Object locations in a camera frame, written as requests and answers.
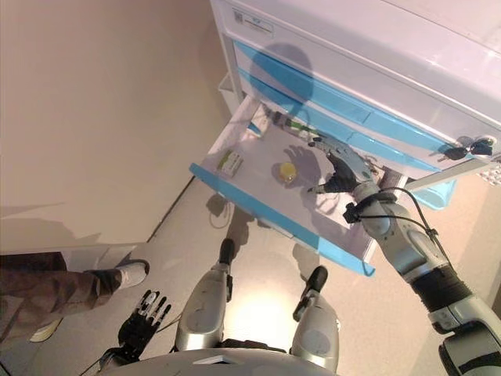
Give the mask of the right robot hand black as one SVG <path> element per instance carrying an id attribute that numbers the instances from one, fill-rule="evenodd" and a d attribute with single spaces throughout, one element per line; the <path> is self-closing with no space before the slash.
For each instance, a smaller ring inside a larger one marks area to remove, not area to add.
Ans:
<path id="1" fill-rule="evenodd" d="M 312 138 L 308 145 L 321 150 L 333 166 L 333 174 L 324 183 L 308 189 L 309 193 L 351 193 L 359 184 L 373 181 L 365 161 L 346 143 L 329 136 Z"/>

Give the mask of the left robot hand black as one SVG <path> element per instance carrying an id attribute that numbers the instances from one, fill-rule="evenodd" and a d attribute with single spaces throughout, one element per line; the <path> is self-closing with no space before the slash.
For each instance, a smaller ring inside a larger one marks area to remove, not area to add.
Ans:
<path id="1" fill-rule="evenodd" d="M 138 361 L 170 309 L 166 296 L 147 290 L 118 331 L 121 356 L 130 362 Z"/>

